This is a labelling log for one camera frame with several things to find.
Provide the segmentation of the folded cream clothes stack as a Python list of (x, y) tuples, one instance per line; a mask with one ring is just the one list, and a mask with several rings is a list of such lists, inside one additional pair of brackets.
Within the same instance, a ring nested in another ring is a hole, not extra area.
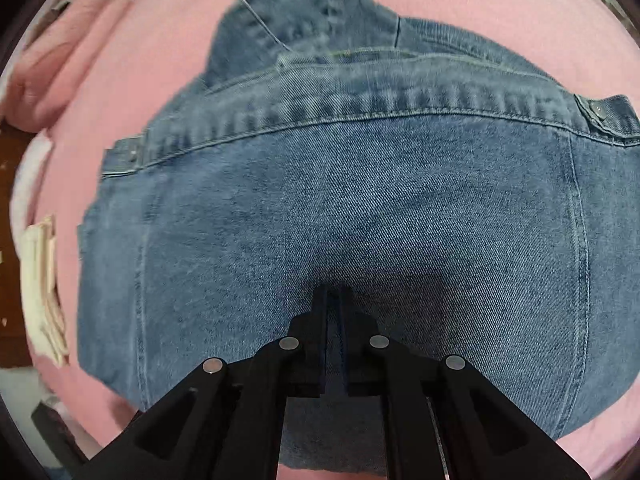
[(26, 335), (37, 356), (56, 367), (67, 364), (70, 350), (65, 318), (56, 289), (54, 219), (44, 217), (23, 233), (20, 245), (20, 285)]

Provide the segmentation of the white pillow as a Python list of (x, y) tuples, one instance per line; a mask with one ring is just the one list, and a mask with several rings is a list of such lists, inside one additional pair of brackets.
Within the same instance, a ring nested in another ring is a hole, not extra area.
[(27, 145), (17, 166), (9, 202), (10, 228), (17, 258), (21, 258), (23, 233), (34, 220), (35, 203), (52, 148), (47, 130), (41, 130)]

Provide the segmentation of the brown wooden headboard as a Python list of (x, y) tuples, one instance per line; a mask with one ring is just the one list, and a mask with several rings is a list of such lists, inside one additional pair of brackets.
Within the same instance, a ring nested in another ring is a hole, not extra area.
[(6, 122), (1, 124), (0, 148), (0, 359), (2, 368), (31, 366), (23, 320), (20, 264), (10, 226), (10, 199), (17, 166), (34, 136)]

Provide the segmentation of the folded pink quilt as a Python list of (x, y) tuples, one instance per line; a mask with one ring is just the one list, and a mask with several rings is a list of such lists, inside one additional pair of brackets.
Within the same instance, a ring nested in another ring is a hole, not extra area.
[(51, 127), (73, 101), (131, 0), (74, 0), (17, 59), (1, 117), (23, 131)]

